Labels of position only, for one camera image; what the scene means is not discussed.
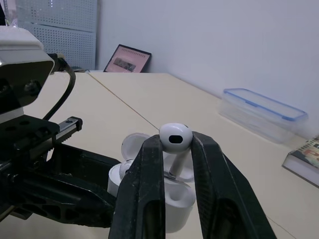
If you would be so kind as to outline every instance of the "beige table surface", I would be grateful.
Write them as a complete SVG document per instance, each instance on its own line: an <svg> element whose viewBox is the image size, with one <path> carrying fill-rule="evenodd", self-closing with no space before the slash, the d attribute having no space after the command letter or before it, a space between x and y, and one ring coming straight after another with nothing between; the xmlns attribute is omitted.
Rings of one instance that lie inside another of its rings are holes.
<svg viewBox="0 0 319 239"><path fill-rule="evenodd" d="M56 73L45 83L39 98L24 108L26 115L42 118L58 101L68 84L67 74ZM158 131L107 92L85 73L77 74L75 88L51 121L70 116L83 120L83 129L65 143L122 160L121 144L131 133ZM65 225L33 214L23 221L9 216L0 223L1 239L106 239L108 229Z"/></svg>
<svg viewBox="0 0 319 239"><path fill-rule="evenodd" d="M90 75L156 128L181 122L211 136L247 177L268 218L295 238L319 238L319 189L281 167L304 139L280 145L257 136L220 116L218 98L168 74ZM196 225L196 217L186 226ZM292 238L274 230L278 238Z"/></svg>

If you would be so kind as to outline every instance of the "plastic food container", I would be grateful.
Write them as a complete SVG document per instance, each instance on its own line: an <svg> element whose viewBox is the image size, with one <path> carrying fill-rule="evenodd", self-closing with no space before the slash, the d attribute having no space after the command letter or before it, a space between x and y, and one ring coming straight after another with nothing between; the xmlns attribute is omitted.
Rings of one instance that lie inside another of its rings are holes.
<svg viewBox="0 0 319 239"><path fill-rule="evenodd" d="M225 89L219 113L276 143L289 140L308 119L304 111L246 89Z"/></svg>

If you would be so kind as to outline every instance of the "open case lid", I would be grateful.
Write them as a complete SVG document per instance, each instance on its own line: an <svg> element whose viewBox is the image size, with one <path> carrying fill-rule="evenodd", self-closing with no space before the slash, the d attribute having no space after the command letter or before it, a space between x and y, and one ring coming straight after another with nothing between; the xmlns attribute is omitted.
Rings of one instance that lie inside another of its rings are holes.
<svg viewBox="0 0 319 239"><path fill-rule="evenodd" d="M144 133L133 133L128 135L122 143L121 151L125 160L135 159L143 142L150 136ZM169 154L163 152L164 172L169 172L169 169L175 159L175 154ZM180 182L193 182L194 181L194 169L191 153L189 153L181 174L176 178L176 181Z"/></svg>

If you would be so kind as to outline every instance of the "framed photo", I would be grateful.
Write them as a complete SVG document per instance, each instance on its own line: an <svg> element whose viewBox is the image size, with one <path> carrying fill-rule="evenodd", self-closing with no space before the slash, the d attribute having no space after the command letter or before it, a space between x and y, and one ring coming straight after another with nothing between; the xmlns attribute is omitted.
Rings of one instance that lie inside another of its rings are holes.
<svg viewBox="0 0 319 239"><path fill-rule="evenodd" d="M105 67L104 72L144 72L151 56L152 54L148 52L119 45Z"/></svg>

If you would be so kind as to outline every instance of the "pegboard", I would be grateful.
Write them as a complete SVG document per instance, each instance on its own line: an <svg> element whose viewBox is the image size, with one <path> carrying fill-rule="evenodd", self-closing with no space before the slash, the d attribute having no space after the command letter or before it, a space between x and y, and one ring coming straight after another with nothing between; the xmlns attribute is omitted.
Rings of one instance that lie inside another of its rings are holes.
<svg viewBox="0 0 319 239"><path fill-rule="evenodd" d="M15 0L15 2L18 20L96 32L97 0Z"/></svg>
<svg viewBox="0 0 319 239"><path fill-rule="evenodd" d="M96 34L92 32L18 22L44 45L46 53L63 53L70 66L95 69Z"/></svg>

